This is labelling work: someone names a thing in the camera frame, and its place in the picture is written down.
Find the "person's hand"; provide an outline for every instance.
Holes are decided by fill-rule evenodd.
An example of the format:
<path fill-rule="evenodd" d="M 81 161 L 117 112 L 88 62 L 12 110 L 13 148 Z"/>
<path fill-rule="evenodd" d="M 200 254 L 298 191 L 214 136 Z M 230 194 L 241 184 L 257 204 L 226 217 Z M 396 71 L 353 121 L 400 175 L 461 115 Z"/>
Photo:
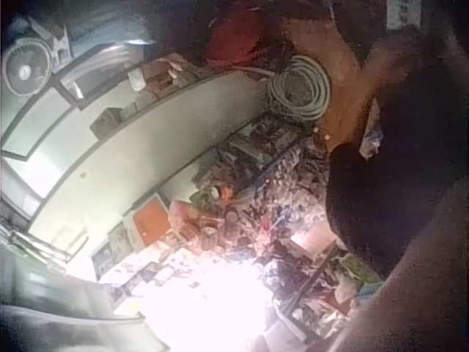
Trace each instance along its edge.
<path fill-rule="evenodd" d="M 366 76 L 380 89 L 405 80 L 421 65 L 421 40 L 417 29 L 410 27 L 376 42 L 363 68 Z"/>

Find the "person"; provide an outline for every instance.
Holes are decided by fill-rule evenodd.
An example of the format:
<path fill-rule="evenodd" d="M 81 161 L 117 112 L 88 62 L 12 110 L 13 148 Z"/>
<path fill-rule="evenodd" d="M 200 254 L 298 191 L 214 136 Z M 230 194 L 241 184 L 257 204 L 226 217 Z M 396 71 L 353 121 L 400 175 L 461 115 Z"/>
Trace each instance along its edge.
<path fill-rule="evenodd" d="M 328 141 L 331 229 L 383 279 L 467 174 L 464 95 L 447 60 L 425 57 L 422 42 L 409 28 L 373 45 Z M 375 98 L 384 140 L 366 160 L 359 148 Z"/>

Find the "dark clothing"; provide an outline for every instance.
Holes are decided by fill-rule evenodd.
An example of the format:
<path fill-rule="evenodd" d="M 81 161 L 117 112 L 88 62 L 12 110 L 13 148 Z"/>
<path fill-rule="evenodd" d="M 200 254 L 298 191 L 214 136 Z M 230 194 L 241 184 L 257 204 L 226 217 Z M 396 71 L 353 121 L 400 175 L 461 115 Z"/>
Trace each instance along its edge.
<path fill-rule="evenodd" d="M 366 161 L 349 144 L 330 155 L 330 226 L 383 278 L 444 193 L 467 174 L 464 104 L 447 67 L 426 67 L 383 105 L 378 155 Z"/>

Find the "coiled hose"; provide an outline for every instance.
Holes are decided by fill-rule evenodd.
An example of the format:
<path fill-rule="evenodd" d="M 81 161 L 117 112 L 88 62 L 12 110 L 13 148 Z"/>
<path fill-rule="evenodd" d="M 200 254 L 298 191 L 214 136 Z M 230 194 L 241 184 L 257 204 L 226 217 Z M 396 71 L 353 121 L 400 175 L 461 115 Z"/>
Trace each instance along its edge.
<path fill-rule="evenodd" d="M 311 98 L 305 105 L 295 104 L 287 97 L 285 84 L 290 75 L 301 77 L 309 89 Z M 321 65 L 307 56 L 294 56 L 287 68 L 275 75 L 268 84 L 271 109 L 284 116 L 303 121 L 319 119 L 328 109 L 330 81 Z"/>

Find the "coiled white cable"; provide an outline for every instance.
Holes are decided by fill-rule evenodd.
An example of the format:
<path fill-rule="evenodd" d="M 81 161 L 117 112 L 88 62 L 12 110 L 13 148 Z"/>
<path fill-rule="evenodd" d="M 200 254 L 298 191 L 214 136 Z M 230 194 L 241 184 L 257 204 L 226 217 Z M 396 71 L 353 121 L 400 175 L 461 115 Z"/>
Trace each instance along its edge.
<path fill-rule="evenodd" d="M 286 96 L 285 82 L 292 74 L 302 77 L 311 93 L 311 99 L 303 106 L 295 105 Z M 304 121 L 319 119 L 329 107 L 330 81 L 328 75 L 318 62 L 307 56 L 292 57 L 285 70 L 270 80 L 268 91 L 272 110 Z"/>

